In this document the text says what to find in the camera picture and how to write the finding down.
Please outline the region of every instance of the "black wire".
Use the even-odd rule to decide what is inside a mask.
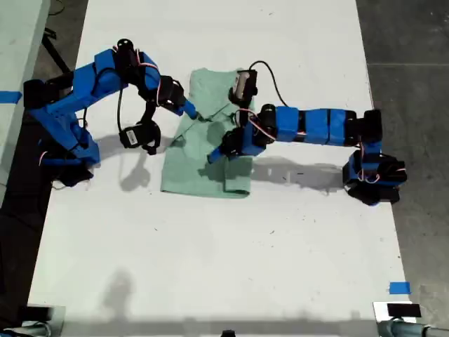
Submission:
[[[115,70],[115,68],[107,67],[107,68],[101,69],[100,72],[97,74],[97,76],[95,76],[95,82],[94,82],[94,84],[93,84],[93,87],[92,87],[92,90],[91,90],[91,94],[93,94],[93,93],[95,92],[95,90],[97,89],[98,81],[100,80],[100,77],[101,77],[105,72],[115,72],[115,73],[120,77],[119,72],[117,72],[117,71]]]
[[[84,134],[84,132],[86,132],[86,127],[87,127],[86,116],[87,116],[87,107],[84,108],[84,113],[83,113],[83,134]]]
[[[276,93],[278,94],[279,100],[281,100],[282,104],[284,104],[286,107],[288,107],[287,103],[285,102],[285,100],[282,99],[281,94],[279,93],[278,85],[276,83],[276,79],[274,78],[273,70],[270,68],[268,63],[266,63],[265,61],[262,61],[262,60],[258,60],[258,61],[255,61],[252,65],[250,65],[249,69],[251,70],[251,68],[254,67],[258,63],[262,63],[263,65],[265,65],[265,67],[268,68],[269,73],[272,75],[274,88],[276,89]]]
[[[62,0],[56,0],[56,2],[59,2],[62,5],[62,8],[54,13],[49,13],[48,16],[57,16],[65,10],[65,6],[64,6]]]
[[[120,82],[119,102],[117,103],[117,126],[119,127],[119,132],[121,132],[120,107],[121,107],[121,96],[122,96],[122,94],[123,94],[123,84]]]

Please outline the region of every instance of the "green cloth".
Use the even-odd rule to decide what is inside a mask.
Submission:
[[[253,160],[221,158],[213,164],[207,155],[218,147],[226,131],[236,127],[231,115],[239,107],[228,99],[237,72],[212,72],[205,68],[190,76],[189,100],[201,117],[181,119],[176,136],[166,150],[161,191],[202,197],[242,198],[250,193]]]

